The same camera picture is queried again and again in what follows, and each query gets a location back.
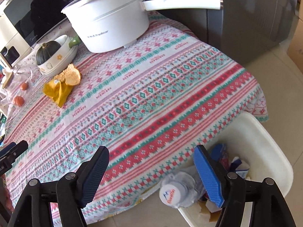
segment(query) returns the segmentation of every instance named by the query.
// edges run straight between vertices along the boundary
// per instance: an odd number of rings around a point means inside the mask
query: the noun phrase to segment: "white electric pot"
[[[220,9],[222,0],[74,0],[62,13],[93,53],[132,44],[148,28],[146,11],[174,8]]]

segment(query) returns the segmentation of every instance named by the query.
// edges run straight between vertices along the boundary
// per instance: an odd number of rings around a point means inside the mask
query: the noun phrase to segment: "white handle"
[[[222,0],[148,0],[142,2],[145,11],[175,8],[221,9]]]

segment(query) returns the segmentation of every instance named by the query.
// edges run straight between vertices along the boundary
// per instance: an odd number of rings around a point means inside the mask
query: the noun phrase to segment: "midea logo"
[[[29,40],[32,42],[38,35],[31,37]]]

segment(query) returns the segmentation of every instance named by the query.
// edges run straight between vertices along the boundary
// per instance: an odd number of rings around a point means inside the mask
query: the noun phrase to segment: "green bowl handle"
[[[78,45],[81,43],[81,39],[78,35],[74,36],[72,40],[69,42],[69,48],[71,49],[73,46]]]

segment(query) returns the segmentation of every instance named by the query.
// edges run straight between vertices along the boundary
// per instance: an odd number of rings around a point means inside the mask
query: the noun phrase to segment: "cardboard box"
[[[303,3],[299,9],[298,25],[287,50],[287,54],[303,73]]]

